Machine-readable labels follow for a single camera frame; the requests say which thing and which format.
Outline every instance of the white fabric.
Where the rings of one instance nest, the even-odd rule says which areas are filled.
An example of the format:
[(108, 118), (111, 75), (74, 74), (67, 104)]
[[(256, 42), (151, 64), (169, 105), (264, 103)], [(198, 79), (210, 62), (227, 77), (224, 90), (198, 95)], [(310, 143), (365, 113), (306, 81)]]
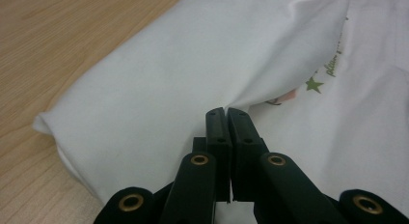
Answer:
[(250, 109), (270, 151), (292, 157), (322, 192), (361, 188), (406, 216), (408, 20), (409, 0), (350, 0), (337, 57), (313, 76), (320, 93), (304, 85), (281, 106)]
[[(102, 203), (171, 182), (205, 112), (252, 107), (272, 152), (323, 192), (359, 187), (409, 214), (409, 0), (181, 0), (83, 75), (35, 129)], [(217, 223), (255, 223), (251, 204), (218, 205)]]

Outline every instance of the metal rivet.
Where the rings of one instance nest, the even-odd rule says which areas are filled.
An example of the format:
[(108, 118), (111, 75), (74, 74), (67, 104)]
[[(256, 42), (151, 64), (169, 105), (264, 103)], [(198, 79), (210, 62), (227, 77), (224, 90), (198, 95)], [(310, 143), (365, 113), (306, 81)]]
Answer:
[[(132, 205), (129, 206), (128, 204), (126, 204), (126, 201), (128, 201), (128, 199), (132, 199), (132, 198), (135, 198), (137, 201), (136, 201), (135, 204), (132, 204)], [(119, 207), (120, 207), (120, 210), (122, 210), (122, 211), (134, 211), (134, 210), (137, 210), (138, 208), (140, 208), (142, 206), (142, 204), (144, 204), (144, 197), (141, 194), (132, 193), (132, 194), (128, 194), (128, 195), (124, 196), (120, 200)]]
[(352, 200), (354, 201), (355, 206), (365, 212), (371, 214), (381, 214), (383, 212), (383, 209), (379, 203), (364, 195), (356, 195), (352, 198)]
[(286, 164), (286, 160), (278, 155), (271, 155), (268, 157), (268, 162), (277, 166), (283, 166)]
[(192, 162), (192, 164), (196, 164), (196, 165), (204, 165), (204, 164), (208, 163), (208, 158), (205, 155), (197, 154), (197, 155), (194, 155), (190, 159), (190, 162)]

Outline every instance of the green star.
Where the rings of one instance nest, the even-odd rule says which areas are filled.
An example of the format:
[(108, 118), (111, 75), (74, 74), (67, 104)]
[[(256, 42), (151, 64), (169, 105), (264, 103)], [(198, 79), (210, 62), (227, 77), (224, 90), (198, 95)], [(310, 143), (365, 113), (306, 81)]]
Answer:
[(319, 91), (318, 87), (324, 85), (324, 83), (322, 83), (322, 82), (315, 82), (313, 77), (311, 77), (310, 80), (309, 80), (308, 82), (306, 82), (306, 83), (307, 83), (307, 91), (309, 91), (309, 90), (315, 90), (315, 91), (317, 91), (318, 93), (321, 94), (321, 92)]

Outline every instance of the black plastic part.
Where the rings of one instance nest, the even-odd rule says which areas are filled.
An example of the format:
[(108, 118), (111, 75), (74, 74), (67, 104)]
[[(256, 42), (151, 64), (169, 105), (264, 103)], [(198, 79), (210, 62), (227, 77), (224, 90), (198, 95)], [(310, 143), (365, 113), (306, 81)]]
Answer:
[(259, 224), (348, 223), (295, 162), (284, 154), (259, 159), (260, 194), (255, 203)]
[(217, 160), (216, 201), (230, 202), (232, 140), (223, 108), (205, 114), (207, 152)]
[(382, 198), (364, 190), (344, 191), (340, 207), (351, 223), (409, 224), (409, 219)]
[(117, 192), (95, 219), (95, 224), (150, 224), (153, 195), (144, 188), (129, 187)]
[(216, 159), (208, 153), (185, 156), (160, 218), (160, 224), (211, 224), (216, 203)]
[(192, 153), (194, 152), (207, 152), (207, 144), (205, 141), (205, 137), (194, 137), (193, 138)]
[(250, 116), (237, 109), (228, 112), (232, 138), (232, 192), (233, 199), (254, 202), (259, 192), (256, 165), (262, 154), (268, 153), (264, 141), (253, 125)]
[(153, 194), (153, 207), (150, 213), (151, 224), (157, 224), (159, 222), (173, 185), (173, 183), (170, 183)]

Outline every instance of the wood grain surface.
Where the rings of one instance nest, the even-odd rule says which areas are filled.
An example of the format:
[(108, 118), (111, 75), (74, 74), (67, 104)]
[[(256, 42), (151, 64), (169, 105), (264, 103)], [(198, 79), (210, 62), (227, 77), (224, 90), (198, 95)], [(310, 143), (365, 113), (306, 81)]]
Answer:
[(0, 0), (0, 223), (93, 223), (98, 200), (31, 125), (178, 0)]

